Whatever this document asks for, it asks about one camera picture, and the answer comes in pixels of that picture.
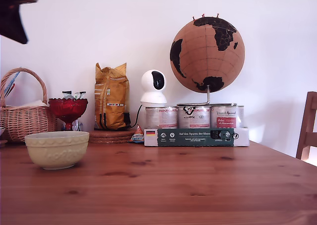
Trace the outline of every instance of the metal globe stand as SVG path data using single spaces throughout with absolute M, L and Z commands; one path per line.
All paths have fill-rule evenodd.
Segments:
M 209 90 L 209 85 L 207 85 L 207 102 L 205 102 L 205 103 L 177 104 L 177 106 L 236 106 L 236 105 L 237 105 L 237 103 L 211 104 L 211 103 L 210 103 L 210 90 Z

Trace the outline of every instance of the white wall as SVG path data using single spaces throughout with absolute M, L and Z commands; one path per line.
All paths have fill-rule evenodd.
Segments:
M 87 91 L 89 105 L 81 118 L 86 130 L 94 124 L 96 62 L 102 67 L 127 62 L 132 121 L 140 105 L 140 77 L 148 69 L 165 73 L 169 105 L 205 101 L 176 80 L 169 61 L 176 33 L 202 13 L 219 13 L 232 23 L 246 47 L 242 72 L 213 93 L 212 101 L 245 105 L 250 138 L 294 156 L 306 93 L 317 91 L 316 0 L 39 0 L 21 6 L 27 45 L 1 37 L 1 76 L 23 66 L 41 76 L 49 97 Z M 37 82 L 21 74 L 7 103 L 39 98 Z

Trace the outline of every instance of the cork coaster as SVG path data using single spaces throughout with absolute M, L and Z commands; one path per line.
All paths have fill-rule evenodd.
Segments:
M 97 144 L 121 144 L 121 143 L 127 143 L 128 140 L 101 141 L 101 140 L 92 139 L 92 140 L 89 140 L 89 142 L 97 143 Z
M 128 136 L 133 136 L 135 133 L 135 130 L 131 131 L 90 131 L 89 132 L 89 137 L 90 138 L 108 138 L 108 137 L 128 137 Z
M 7 142 L 7 140 L 0 140 L 0 148 L 4 147 Z
M 131 139 L 132 136 L 127 136 L 127 137 L 91 137 L 89 138 L 89 141 L 94 140 L 94 141 L 119 141 L 119 140 L 129 140 Z

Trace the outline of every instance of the german flag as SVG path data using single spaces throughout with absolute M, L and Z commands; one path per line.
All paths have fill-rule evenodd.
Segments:
M 155 136 L 155 131 L 147 131 L 146 134 L 149 136 Z

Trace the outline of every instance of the wooden chair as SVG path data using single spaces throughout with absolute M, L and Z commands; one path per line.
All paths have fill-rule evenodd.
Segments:
M 299 136 L 296 158 L 307 160 L 311 146 L 317 147 L 317 132 L 313 132 L 317 110 L 317 92 L 308 92 Z

